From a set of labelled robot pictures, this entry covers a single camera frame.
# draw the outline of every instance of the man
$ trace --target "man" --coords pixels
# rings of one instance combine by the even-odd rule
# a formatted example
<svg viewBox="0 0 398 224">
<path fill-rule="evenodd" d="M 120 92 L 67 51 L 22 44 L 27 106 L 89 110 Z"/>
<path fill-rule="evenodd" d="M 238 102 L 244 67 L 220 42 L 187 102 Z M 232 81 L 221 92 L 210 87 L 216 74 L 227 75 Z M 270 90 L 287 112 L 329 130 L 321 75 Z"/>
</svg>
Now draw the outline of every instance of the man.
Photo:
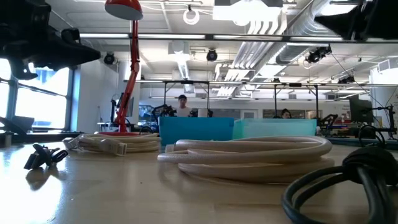
<svg viewBox="0 0 398 224">
<path fill-rule="evenodd" d="M 177 116 L 188 117 L 191 112 L 191 108 L 185 106 L 187 104 L 187 97 L 185 95 L 180 95 L 178 97 L 178 102 L 180 106 L 177 108 Z"/>
</svg>

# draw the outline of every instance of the person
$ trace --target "person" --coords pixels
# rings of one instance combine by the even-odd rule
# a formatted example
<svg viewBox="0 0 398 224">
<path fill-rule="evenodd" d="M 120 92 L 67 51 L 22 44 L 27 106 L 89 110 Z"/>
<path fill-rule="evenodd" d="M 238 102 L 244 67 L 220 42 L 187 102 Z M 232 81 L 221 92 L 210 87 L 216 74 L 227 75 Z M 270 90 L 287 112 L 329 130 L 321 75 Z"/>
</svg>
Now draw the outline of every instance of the person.
<svg viewBox="0 0 398 224">
<path fill-rule="evenodd" d="M 185 95 L 180 95 L 178 97 L 178 102 L 180 106 L 177 108 L 177 116 L 178 117 L 188 117 L 191 112 L 191 108 L 187 107 L 187 97 Z"/>
<path fill-rule="evenodd" d="M 290 111 L 288 109 L 283 109 L 282 110 L 282 118 L 283 119 L 290 119 L 292 118 L 292 114 L 290 113 Z"/>
</svg>

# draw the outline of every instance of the workbench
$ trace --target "workbench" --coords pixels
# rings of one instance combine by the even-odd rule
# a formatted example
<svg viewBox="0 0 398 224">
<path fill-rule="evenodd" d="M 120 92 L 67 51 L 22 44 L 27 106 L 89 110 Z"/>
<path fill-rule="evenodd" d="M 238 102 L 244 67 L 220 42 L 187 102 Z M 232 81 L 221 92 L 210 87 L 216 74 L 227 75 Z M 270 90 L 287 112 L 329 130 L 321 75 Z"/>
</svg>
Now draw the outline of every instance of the workbench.
<svg viewBox="0 0 398 224">
<path fill-rule="evenodd" d="M 333 146 L 326 156 L 340 164 L 355 149 Z M 33 151 L 0 149 L 0 223 L 291 223 L 280 205 L 286 185 L 203 180 L 157 163 L 156 153 L 71 151 L 57 168 L 24 170 Z M 327 223 L 366 223 L 368 202 L 362 185 L 345 182 L 316 194 L 302 211 Z"/>
</svg>

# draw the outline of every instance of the woman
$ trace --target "woman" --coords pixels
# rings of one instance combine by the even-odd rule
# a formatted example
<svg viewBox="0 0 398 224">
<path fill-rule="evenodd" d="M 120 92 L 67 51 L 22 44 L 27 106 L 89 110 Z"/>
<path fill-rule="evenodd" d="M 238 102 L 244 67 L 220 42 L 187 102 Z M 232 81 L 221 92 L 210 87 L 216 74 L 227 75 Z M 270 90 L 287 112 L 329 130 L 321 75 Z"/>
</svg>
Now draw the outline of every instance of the woman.
<svg viewBox="0 0 398 224">
<path fill-rule="evenodd" d="M 290 119 L 292 118 L 292 114 L 290 113 L 290 111 L 288 109 L 283 109 L 282 110 L 282 118 L 283 119 Z"/>
</svg>

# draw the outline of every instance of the translucent storage bin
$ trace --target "translucent storage bin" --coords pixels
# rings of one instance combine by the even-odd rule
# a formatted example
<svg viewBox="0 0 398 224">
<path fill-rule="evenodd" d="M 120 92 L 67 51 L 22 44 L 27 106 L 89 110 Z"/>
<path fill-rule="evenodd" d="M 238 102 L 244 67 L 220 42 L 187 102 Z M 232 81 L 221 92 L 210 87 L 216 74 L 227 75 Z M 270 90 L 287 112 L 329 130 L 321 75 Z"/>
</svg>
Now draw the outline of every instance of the translucent storage bin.
<svg viewBox="0 0 398 224">
<path fill-rule="evenodd" d="M 233 139 L 264 136 L 314 136 L 315 119 L 240 119 L 235 121 Z"/>
<path fill-rule="evenodd" d="M 159 131 L 162 146 L 174 144 L 178 140 L 232 140 L 233 118 L 159 118 Z"/>
</svg>

